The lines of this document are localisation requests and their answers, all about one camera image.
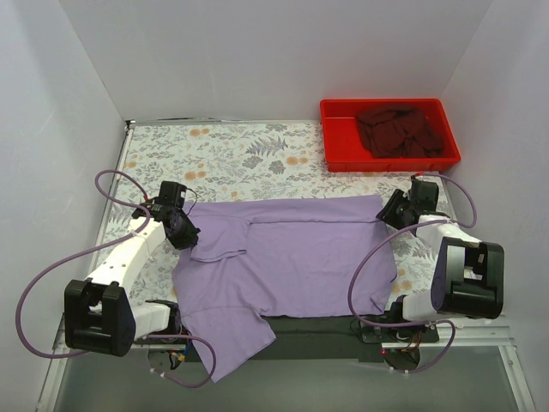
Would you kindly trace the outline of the purple t shirt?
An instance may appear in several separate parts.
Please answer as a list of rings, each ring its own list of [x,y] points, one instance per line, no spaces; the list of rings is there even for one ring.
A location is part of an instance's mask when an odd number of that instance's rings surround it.
[[[378,195],[199,203],[196,246],[172,272],[184,327],[199,337],[203,365],[219,381],[208,341],[250,331],[262,318],[381,314],[397,269]]]

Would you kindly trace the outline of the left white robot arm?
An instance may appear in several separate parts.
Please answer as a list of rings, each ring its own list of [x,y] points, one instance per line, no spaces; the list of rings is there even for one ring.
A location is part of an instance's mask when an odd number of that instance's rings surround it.
[[[64,290],[65,343],[69,348],[114,356],[126,355],[133,342],[150,334],[181,332],[178,305],[168,300],[130,304],[129,294],[153,252],[165,242],[182,251],[197,244],[200,230],[185,214],[181,201],[149,201],[132,214],[130,237],[118,244],[86,279]]]

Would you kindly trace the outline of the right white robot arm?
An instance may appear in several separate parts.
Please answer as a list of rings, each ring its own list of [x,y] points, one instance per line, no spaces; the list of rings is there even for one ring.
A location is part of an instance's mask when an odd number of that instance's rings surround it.
[[[431,288],[404,295],[382,315],[384,323],[445,318],[496,319],[504,305],[504,248],[466,232],[437,211],[439,188],[411,178],[408,191],[396,190],[377,214],[395,229],[406,229],[435,252]]]

